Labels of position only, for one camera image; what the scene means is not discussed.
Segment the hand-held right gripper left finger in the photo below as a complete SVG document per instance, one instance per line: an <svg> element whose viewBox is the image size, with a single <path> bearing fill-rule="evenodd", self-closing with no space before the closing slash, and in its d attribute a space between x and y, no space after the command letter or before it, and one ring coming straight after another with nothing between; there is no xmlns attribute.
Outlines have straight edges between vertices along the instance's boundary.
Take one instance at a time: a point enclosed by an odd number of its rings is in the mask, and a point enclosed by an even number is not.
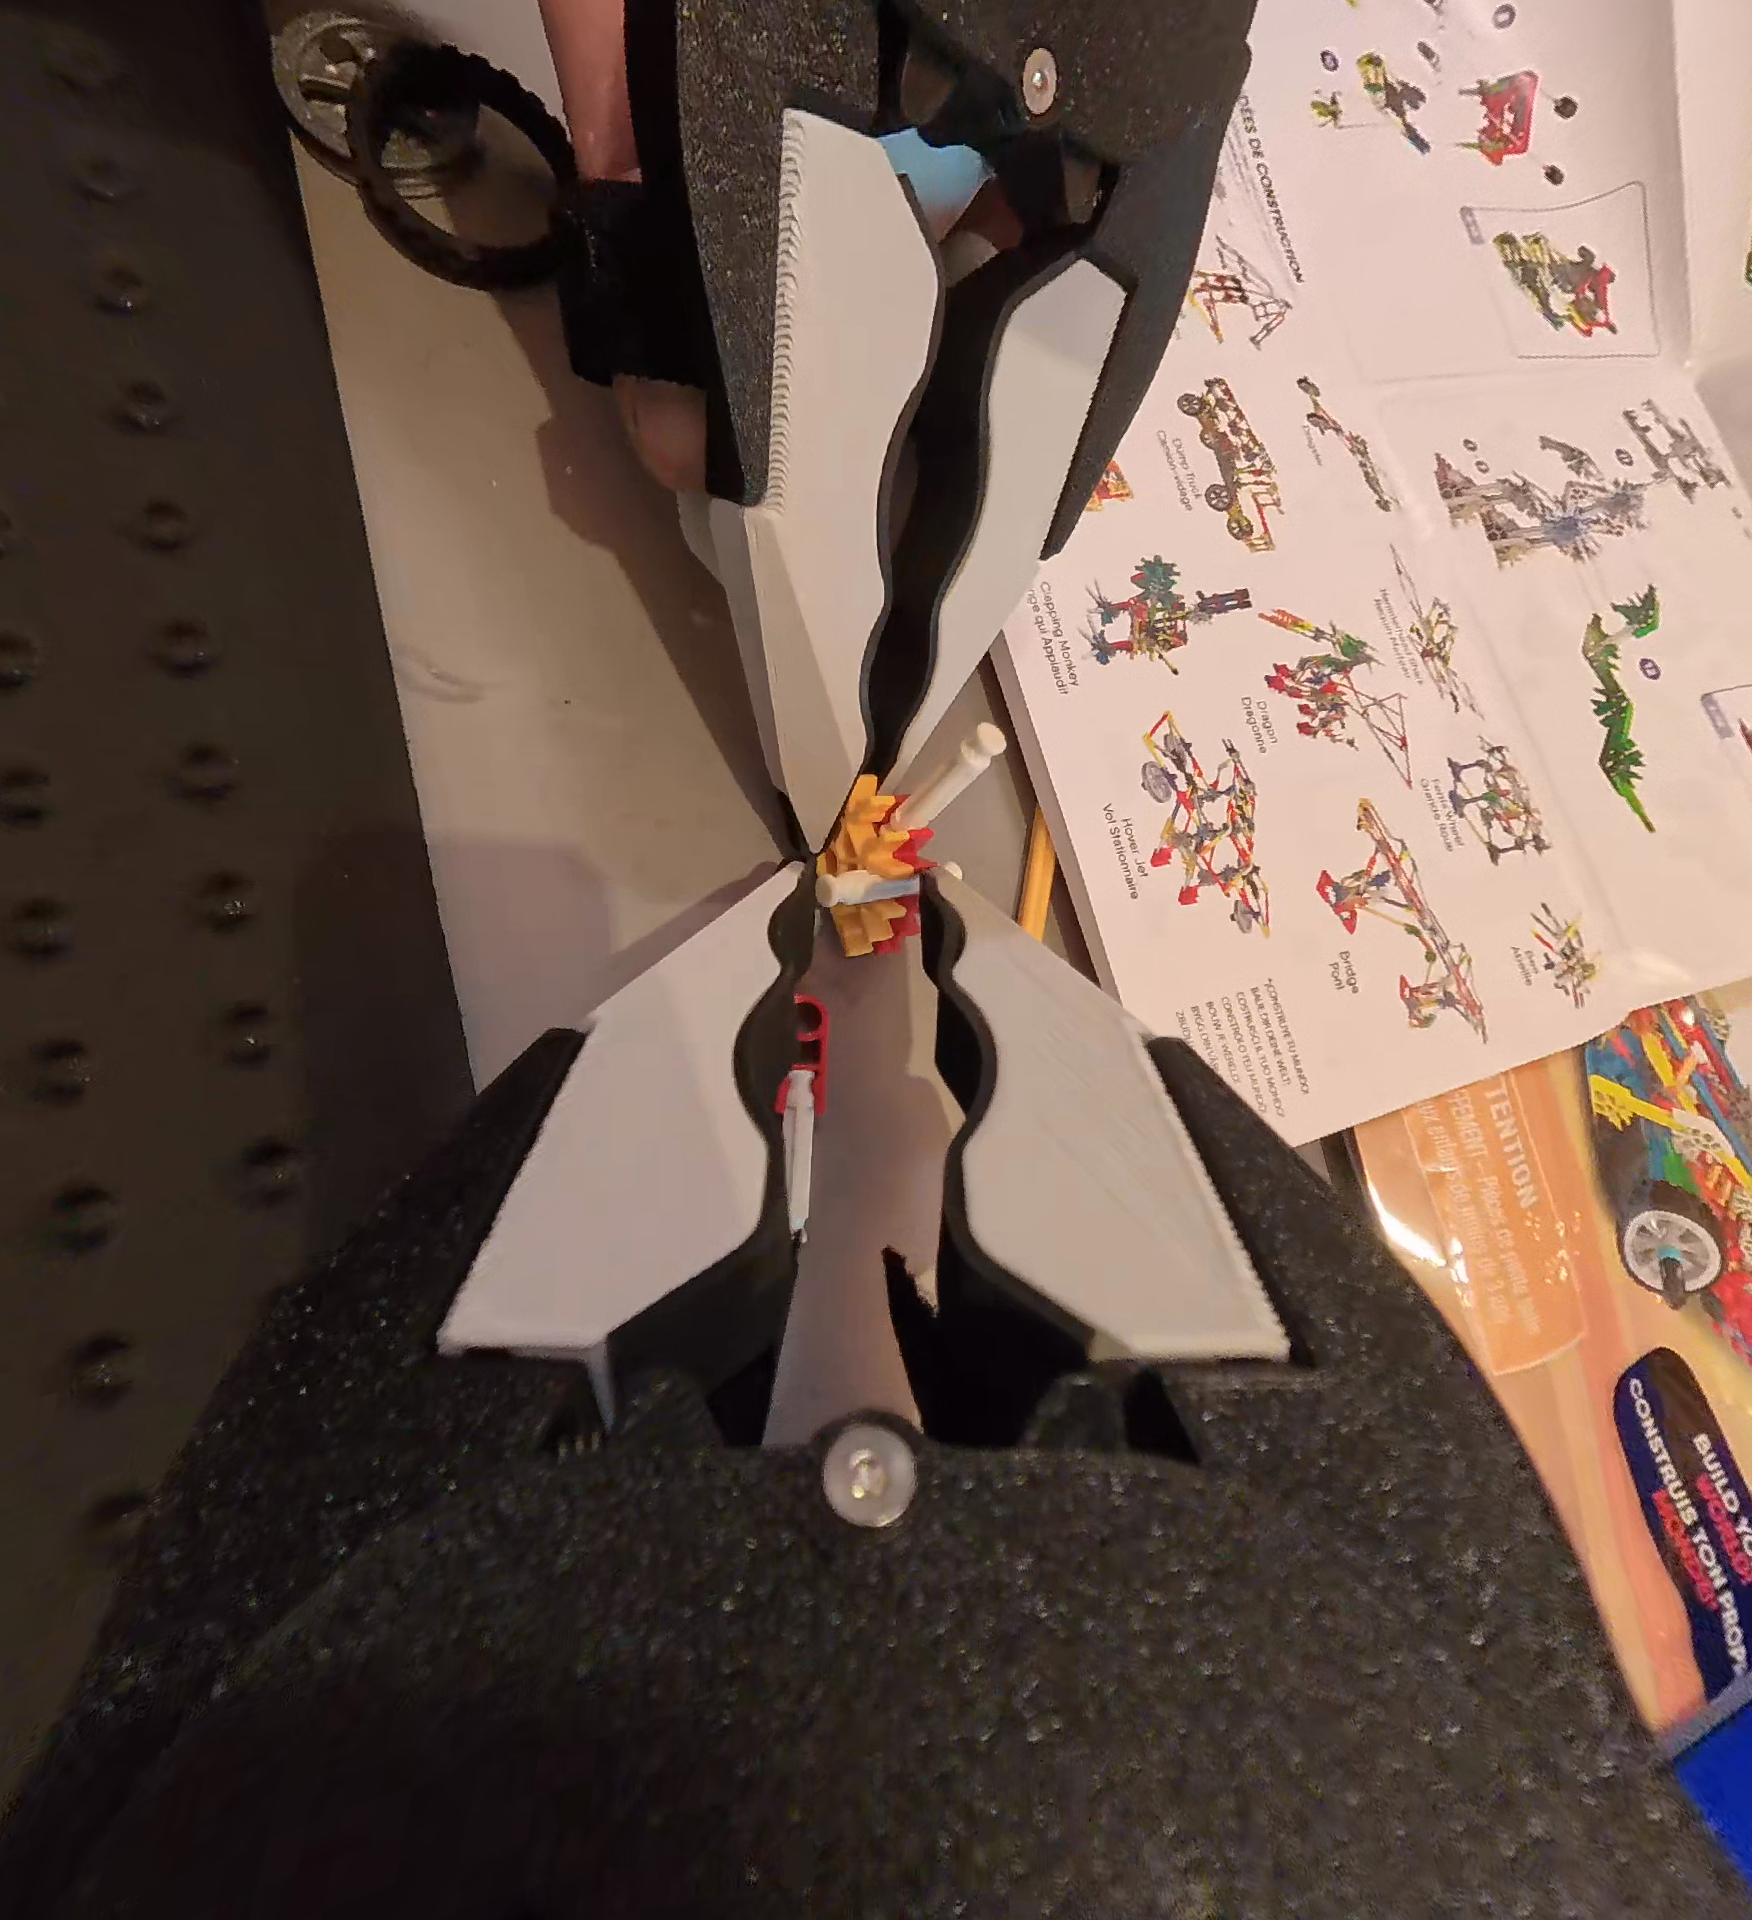
<svg viewBox="0 0 1752 1920"><path fill-rule="evenodd" d="M443 1354L579 1365L605 1425L636 1376L772 1365L796 1271L777 1094L815 945L788 862L560 1030L558 1079L437 1330Z"/></svg>

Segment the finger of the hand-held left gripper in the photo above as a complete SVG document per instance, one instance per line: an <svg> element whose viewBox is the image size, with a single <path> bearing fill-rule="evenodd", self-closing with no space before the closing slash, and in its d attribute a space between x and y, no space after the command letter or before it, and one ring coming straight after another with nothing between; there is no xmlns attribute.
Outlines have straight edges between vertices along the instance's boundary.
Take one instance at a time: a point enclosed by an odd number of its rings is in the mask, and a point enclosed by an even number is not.
<svg viewBox="0 0 1752 1920"><path fill-rule="evenodd" d="M873 664L873 771L898 775L1030 587L1127 295L1078 251L960 278L917 407L913 493Z"/></svg>
<svg viewBox="0 0 1752 1920"><path fill-rule="evenodd" d="M887 145L809 110L782 118L772 265L762 494L706 517L786 843L815 855L873 752L891 506L944 272Z"/></svg>

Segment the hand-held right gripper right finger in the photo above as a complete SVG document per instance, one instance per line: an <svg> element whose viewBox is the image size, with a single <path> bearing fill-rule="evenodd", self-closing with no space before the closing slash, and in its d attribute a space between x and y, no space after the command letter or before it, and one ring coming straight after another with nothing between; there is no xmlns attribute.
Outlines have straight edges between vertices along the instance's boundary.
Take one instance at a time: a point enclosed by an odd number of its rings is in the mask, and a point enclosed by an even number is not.
<svg viewBox="0 0 1752 1920"><path fill-rule="evenodd" d="M1152 1032L960 880L931 878L919 920L960 1106L939 1307L1019 1316L1068 1359L1285 1364Z"/></svg>

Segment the red yellow connector assembly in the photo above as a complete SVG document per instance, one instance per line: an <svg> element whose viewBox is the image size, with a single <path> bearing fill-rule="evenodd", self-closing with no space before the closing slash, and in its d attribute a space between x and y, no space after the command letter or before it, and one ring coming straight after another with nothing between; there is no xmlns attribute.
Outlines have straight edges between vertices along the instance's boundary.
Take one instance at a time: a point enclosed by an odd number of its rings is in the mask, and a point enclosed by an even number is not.
<svg viewBox="0 0 1752 1920"><path fill-rule="evenodd" d="M832 839L817 855L817 866L824 871L840 874L848 868L867 868L875 846L887 836L899 836L904 829L894 825L894 813L899 798L880 792L873 775L855 780L842 808L838 827ZM870 950L870 925L862 907L828 911L840 953L847 959L873 956Z"/></svg>

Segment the person's left hand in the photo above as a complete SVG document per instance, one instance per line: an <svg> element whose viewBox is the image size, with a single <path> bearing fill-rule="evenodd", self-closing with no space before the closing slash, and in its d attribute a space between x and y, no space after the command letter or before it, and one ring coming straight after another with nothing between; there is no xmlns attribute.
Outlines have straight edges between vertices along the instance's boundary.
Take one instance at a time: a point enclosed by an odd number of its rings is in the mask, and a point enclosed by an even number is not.
<svg viewBox="0 0 1752 1920"><path fill-rule="evenodd" d="M587 180L642 182L626 76L624 3L541 3L560 111ZM621 371L610 383L644 471L672 493L706 491L707 401L695 389Z"/></svg>

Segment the orange printed toy box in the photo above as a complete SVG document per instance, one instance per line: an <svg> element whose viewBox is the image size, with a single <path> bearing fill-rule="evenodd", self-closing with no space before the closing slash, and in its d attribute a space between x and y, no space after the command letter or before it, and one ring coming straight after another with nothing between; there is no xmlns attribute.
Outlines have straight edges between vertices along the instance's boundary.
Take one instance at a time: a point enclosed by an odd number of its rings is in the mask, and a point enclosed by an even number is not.
<svg viewBox="0 0 1752 1920"><path fill-rule="evenodd" d="M1353 1132L1662 1732L1752 1693L1752 981Z"/></svg>

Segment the white printed instruction booklet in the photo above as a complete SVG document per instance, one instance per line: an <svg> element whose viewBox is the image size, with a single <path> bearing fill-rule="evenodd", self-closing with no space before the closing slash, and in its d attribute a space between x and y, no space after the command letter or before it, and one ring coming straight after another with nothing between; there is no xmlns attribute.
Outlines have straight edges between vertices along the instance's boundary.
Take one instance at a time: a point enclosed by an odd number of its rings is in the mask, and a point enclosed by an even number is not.
<svg viewBox="0 0 1752 1920"><path fill-rule="evenodd" d="M1289 1140L1752 977L1752 4L1261 4L1000 664L1103 983Z"/></svg>

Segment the black dotted mat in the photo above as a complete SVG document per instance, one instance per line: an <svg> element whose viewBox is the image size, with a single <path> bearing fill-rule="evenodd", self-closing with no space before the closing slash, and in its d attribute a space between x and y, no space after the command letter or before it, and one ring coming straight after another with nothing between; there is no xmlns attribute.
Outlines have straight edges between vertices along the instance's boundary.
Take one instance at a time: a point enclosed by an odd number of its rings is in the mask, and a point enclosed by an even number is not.
<svg viewBox="0 0 1752 1920"><path fill-rule="evenodd" d="M0 1818L472 1089L259 4L0 4Z"/></svg>

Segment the grey toy wheel hub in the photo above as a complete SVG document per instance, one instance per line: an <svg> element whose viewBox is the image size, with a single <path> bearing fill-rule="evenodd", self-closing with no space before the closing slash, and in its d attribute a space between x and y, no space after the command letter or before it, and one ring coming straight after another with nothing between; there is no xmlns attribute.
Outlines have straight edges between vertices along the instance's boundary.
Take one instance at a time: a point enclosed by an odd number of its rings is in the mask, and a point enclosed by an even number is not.
<svg viewBox="0 0 1752 1920"><path fill-rule="evenodd" d="M270 74L301 144L339 180L355 180L349 102L361 72L392 50L419 44L406 21L339 11L298 12L270 38ZM470 160L464 132L419 116L390 126L383 169L401 198L430 198Z"/></svg>

